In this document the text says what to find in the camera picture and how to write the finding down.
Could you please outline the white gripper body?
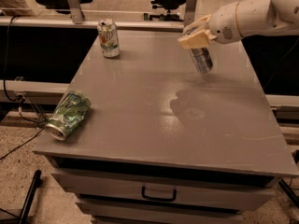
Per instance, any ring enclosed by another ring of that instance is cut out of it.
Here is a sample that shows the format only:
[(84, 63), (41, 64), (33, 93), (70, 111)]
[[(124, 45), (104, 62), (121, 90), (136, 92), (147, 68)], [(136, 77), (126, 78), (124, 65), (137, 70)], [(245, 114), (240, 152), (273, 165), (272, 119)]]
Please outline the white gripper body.
[(216, 36), (215, 41), (220, 44), (229, 44), (239, 41), (241, 34), (236, 21), (238, 3), (220, 7), (209, 20), (209, 30)]

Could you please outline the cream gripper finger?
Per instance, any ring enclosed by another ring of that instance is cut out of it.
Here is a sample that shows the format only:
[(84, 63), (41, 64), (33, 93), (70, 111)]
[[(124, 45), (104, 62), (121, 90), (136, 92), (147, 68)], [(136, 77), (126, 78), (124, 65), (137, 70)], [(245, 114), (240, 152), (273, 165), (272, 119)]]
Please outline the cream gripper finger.
[(191, 34), (204, 32), (209, 35), (211, 33), (211, 31), (209, 29), (209, 21), (210, 21), (211, 17), (212, 17), (212, 15), (208, 14), (208, 15), (205, 15), (204, 17), (190, 23), (183, 29), (183, 34), (191, 35)]
[(178, 43), (184, 49), (201, 49), (210, 45), (211, 41), (217, 37), (208, 29), (194, 30), (189, 34), (184, 35), (178, 39)]

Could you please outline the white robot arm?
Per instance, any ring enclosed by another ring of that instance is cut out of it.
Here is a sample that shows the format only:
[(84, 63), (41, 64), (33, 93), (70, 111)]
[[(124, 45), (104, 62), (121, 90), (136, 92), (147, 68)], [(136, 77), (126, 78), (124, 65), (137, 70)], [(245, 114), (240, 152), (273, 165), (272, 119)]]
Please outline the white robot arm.
[(184, 49), (230, 44), (254, 35), (299, 35), (299, 0), (244, 0), (192, 22), (178, 43)]

